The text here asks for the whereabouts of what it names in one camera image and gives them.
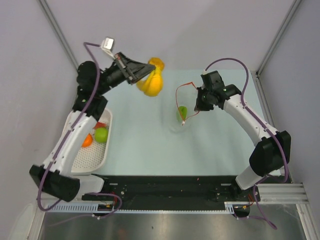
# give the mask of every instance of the light blue table surface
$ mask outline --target light blue table surface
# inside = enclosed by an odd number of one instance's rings
[[[240,125],[223,110],[217,107],[210,112],[200,112],[181,132],[170,129],[175,119],[176,88],[191,81],[201,86],[201,73],[200,69],[164,70],[163,89],[157,97],[148,97],[136,86],[126,83],[108,92],[105,95],[107,108],[113,114],[110,143],[106,161],[95,173],[240,174],[249,165],[254,145]],[[235,84],[242,90],[246,79],[244,70],[219,70],[219,73],[225,85]],[[251,75],[245,99],[263,116]]]

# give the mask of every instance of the perforated basket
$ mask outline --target perforated basket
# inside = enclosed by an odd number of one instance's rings
[[[63,132],[67,130],[67,123],[69,122],[71,113],[66,119]],[[101,115],[99,122],[106,124],[108,129],[108,137],[105,143],[98,143],[95,141],[95,131],[92,129],[90,134],[93,137],[93,142],[88,147],[81,147],[72,165],[72,174],[88,174],[100,168],[107,158],[108,146],[110,142],[110,132],[112,126],[112,113],[105,108]]]

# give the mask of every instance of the green object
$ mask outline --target green object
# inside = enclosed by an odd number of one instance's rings
[[[106,143],[108,138],[108,129],[99,127],[95,130],[94,139],[97,143]]]
[[[186,120],[188,109],[186,106],[179,106],[179,110],[182,113],[183,119]],[[182,123],[182,118],[180,116],[179,110],[176,111],[176,119],[179,123]]]

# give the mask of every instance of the yellow toy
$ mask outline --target yellow toy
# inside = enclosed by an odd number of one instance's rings
[[[155,65],[155,70],[153,70],[146,80],[140,80],[136,83],[138,89],[144,92],[145,95],[149,97],[157,96],[164,86],[164,80],[161,76],[161,72],[165,68],[165,64],[160,58],[152,57],[150,58],[149,64]]]

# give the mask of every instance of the orange fruit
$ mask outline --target orange fruit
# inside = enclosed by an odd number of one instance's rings
[[[86,136],[84,142],[82,143],[82,147],[83,148],[89,147],[92,144],[92,142],[93,142],[93,138],[89,133],[88,136]]]

